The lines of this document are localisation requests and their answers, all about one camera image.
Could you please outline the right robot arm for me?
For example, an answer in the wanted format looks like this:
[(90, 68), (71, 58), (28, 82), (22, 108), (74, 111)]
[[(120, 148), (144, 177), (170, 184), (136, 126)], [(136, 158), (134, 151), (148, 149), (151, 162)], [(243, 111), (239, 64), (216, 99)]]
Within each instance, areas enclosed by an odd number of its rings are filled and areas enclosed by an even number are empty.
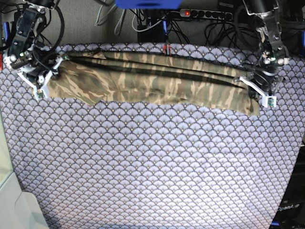
[[(65, 29), (65, 21), (59, 1), (27, 0), (16, 22), (16, 29), (6, 47), (3, 47), (3, 62), (10, 70), (32, 88), (37, 101), (49, 97), (48, 83), (58, 78), (59, 66), (68, 59), (67, 55), (56, 53)], [(43, 50), (39, 41), (50, 20), (46, 12), (56, 11), (60, 19), (60, 33), (49, 50)]]

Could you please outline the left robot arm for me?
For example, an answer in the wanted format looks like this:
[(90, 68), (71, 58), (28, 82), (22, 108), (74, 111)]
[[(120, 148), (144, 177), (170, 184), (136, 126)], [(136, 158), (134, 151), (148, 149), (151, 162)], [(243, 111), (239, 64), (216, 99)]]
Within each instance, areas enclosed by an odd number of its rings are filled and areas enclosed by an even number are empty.
[(275, 77), (290, 61), (288, 49), (281, 39), (279, 5), (276, 0), (244, 0), (243, 3), (247, 14), (259, 19), (255, 30), (259, 34), (260, 56), (254, 64), (243, 64), (248, 72), (239, 77), (239, 81), (249, 86), (250, 97), (262, 98), (263, 107), (276, 107), (275, 92), (283, 78)]

